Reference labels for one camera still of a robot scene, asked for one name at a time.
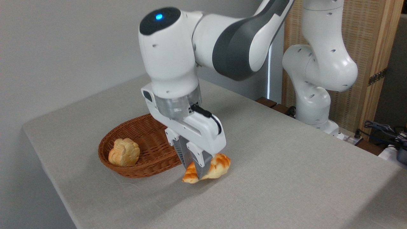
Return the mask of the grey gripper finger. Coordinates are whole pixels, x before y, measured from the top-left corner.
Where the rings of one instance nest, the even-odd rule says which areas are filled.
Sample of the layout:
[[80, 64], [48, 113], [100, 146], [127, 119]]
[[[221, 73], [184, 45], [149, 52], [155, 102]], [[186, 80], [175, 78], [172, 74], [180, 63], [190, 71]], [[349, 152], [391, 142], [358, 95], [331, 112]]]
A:
[[196, 146], [193, 142], [188, 142], [186, 145], [189, 151], [192, 152], [192, 158], [195, 164], [198, 180], [201, 180], [206, 174], [208, 174], [213, 156]]
[[187, 148], [187, 143], [189, 141], [170, 128], [165, 129], [165, 134], [167, 136], [168, 143], [174, 147], [180, 161], [182, 162], [182, 165], [185, 167], [185, 169], [187, 169], [187, 167], [191, 164], [191, 152]]

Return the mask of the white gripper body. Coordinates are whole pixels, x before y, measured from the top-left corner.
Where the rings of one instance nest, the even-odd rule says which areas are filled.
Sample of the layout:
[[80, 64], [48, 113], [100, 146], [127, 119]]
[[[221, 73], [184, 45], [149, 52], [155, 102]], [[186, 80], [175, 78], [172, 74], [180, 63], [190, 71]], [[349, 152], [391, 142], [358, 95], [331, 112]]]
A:
[[218, 133], [218, 125], [214, 119], [207, 118], [197, 112], [180, 120], [170, 119], [162, 115], [156, 108], [151, 83], [141, 88], [141, 93], [144, 92], [151, 96], [151, 100], [148, 99], [148, 96], [144, 97], [148, 110], [154, 119], [212, 155], [221, 152], [225, 148], [225, 134], [224, 132]]

